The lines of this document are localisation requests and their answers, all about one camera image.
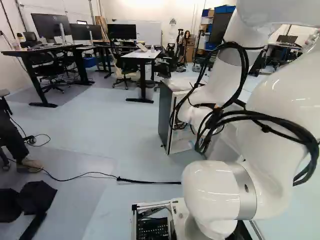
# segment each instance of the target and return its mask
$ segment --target cable bundle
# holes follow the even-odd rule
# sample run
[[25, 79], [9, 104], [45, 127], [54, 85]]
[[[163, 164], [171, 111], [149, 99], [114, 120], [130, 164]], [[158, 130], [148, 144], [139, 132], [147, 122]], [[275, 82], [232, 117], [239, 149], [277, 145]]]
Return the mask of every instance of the cable bundle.
[[[208, 65], [211, 55], [215, 51], [227, 49], [227, 48], [237, 49], [240, 55], [241, 76], [240, 76], [240, 83], [239, 83], [238, 89], [232, 95], [232, 97], [225, 104], [223, 104], [222, 107], [216, 107], [216, 103], [200, 103], [200, 104], [192, 105], [189, 100], [189, 97], [195, 91], [195, 89], [200, 85], [200, 81], [203, 75], [205, 74], [206, 67]], [[169, 121], [170, 127], [173, 130], [179, 130], [179, 129], [184, 129], [188, 125], [187, 123], [181, 122], [178, 120], [179, 110], [186, 100], [188, 100], [190, 105], [192, 105], [195, 108], [198, 108], [201, 106], [211, 108], [212, 111], [208, 113], [200, 123], [198, 132], [196, 134], [196, 142], [194, 145], [194, 149], [198, 153], [203, 155], [205, 154], [205, 152], [207, 151], [210, 145], [212, 136], [219, 134], [224, 129], [225, 124], [235, 122], [235, 121], [251, 120], [255, 124], [259, 125], [261, 127], [261, 130], [264, 133], [276, 134], [282, 138], [286, 138], [288, 140], [302, 144], [307, 148], [307, 150], [311, 155], [311, 160], [309, 164], [294, 177], [293, 186], [301, 185], [307, 182], [316, 170], [317, 161], [319, 157], [319, 144], [316, 138], [307, 129], [305, 129], [304, 127], [292, 121], [282, 119], [279, 117], [270, 116], [260, 112], [255, 112], [255, 111], [238, 110], [238, 111], [228, 111], [224, 113], [224, 109], [226, 107], [230, 106], [231, 104], [233, 104], [238, 100], [238, 97], [242, 91], [242, 88], [248, 76], [248, 72], [249, 72], [249, 60], [248, 60], [248, 54], [246, 52], [246, 48], [240, 46], [235, 42], [225, 42], [217, 46], [213, 51], [209, 53], [208, 57], [204, 60], [204, 64], [202, 65], [201, 71], [199, 73], [199, 77], [195, 85], [173, 109], [170, 116], [170, 121]], [[286, 135], [282, 132], [276, 131], [272, 129], [270, 126], [261, 123], [260, 121], [269, 121], [269, 122], [275, 123], [287, 129], [288, 131], [292, 132], [296, 136], [296, 138]]]

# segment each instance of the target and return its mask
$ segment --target whiteboard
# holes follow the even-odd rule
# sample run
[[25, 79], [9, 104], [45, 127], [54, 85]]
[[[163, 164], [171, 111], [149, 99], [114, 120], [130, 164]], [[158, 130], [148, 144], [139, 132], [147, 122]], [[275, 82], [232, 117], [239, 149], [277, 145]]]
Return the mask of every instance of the whiteboard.
[[108, 24], [135, 24], [138, 41], [145, 41], [146, 45], [162, 45], [160, 21], [116, 20]]

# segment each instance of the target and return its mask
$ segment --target person's leg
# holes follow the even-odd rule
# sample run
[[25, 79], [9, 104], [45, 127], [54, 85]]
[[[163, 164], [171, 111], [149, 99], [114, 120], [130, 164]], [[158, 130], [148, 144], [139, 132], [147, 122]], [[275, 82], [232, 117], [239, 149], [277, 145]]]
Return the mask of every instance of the person's leg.
[[9, 116], [1, 110], [0, 139], [16, 160], [18, 172], [38, 172], [39, 169], [36, 168], [42, 168], [42, 165], [38, 161], [32, 161], [27, 158], [29, 150], [25, 145], [23, 137], [10, 121]]

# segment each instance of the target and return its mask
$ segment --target office chair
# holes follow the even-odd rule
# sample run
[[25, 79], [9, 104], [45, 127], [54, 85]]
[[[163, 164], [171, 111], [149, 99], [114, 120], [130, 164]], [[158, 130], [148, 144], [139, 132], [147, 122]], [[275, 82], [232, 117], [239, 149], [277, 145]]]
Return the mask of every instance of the office chair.
[[[158, 58], [160, 58], [161, 60], [158, 60], [157, 63], [154, 65], [154, 72], [158, 73], [157, 75], [164, 79], [171, 78], [172, 57], [169, 57], [165, 52], [161, 52], [158, 55]], [[155, 83], [157, 84], [157, 86], [154, 87], [154, 91], [156, 92], [161, 82], [155, 82]]]
[[136, 64], [124, 63], [121, 59], [119, 52], [114, 49], [109, 49], [110, 55], [114, 62], [116, 81], [112, 84], [112, 88], [124, 83], [125, 89], [128, 90], [128, 83], [134, 83], [140, 79], [140, 72], [138, 72], [138, 66]]
[[60, 87], [68, 86], [68, 83], [61, 83], [61, 81], [57, 80], [57, 75], [63, 74], [65, 72], [65, 68], [60, 64], [60, 62], [54, 58], [49, 52], [41, 52], [34, 54], [30, 57], [30, 61], [32, 62], [34, 67], [34, 72], [37, 77], [40, 78], [40, 82], [43, 79], [49, 80], [49, 84], [42, 87], [44, 93], [49, 92], [51, 89], [58, 90], [61, 93], [64, 93], [64, 90]]
[[57, 60], [57, 62], [59, 63], [60, 66], [62, 66], [64, 68], [64, 71], [67, 75], [67, 77], [69, 77], [69, 73], [75, 73], [76, 71], [74, 70], [76, 67], [74, 68], [69, 68], [72, 64], [74, 64], [76, 62], [75, 57], [73, 55], [68, 55], [68, 51], [56, 51], [53, 52], [54, 54], [54, 58]]

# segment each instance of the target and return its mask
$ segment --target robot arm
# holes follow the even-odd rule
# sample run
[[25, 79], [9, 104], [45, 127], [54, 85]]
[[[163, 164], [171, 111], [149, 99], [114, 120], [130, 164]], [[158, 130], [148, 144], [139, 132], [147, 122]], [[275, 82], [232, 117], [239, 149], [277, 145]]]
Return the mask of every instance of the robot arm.
[[[236, 7], [224, 40], [251, 48], [247, 50], [250, 66], [260, 52], [254, 48], [268, 44], [275, 25], [320, 26], [317, 11], [320, 2], [313, 0], [282, 0], [275, 4], [238, 0]], [[303, 17], [302, 8], [309, 10]], [[319, 138], [319, 45], [261, 82], [252, 92], [246, 110], [291, 121]], [[230, 99], [240, 84], [242, 68], [237, 55], [234, 49], [218, 53], [211, 79], [182, 104], [177, 115], [180, 121], [198, 129], [212, 109], [194, 105], [215, 103], [221, 107]], [[294, 137], [292, 132], [274, 122], [262, 122], [279, 133]], [[218, 159], [196, 161], [188, 165], [182, 175], [186, 206], [199, 229], [211, 239], [226, 238], [236, 227], [236, 220], [265, 219], [281, 214], [292, 197], [296, 170], [308, 154], [304, 145], [263, 132], [252, 121], [240, 122], [237, 140], [246, 161], [233, 164]]]

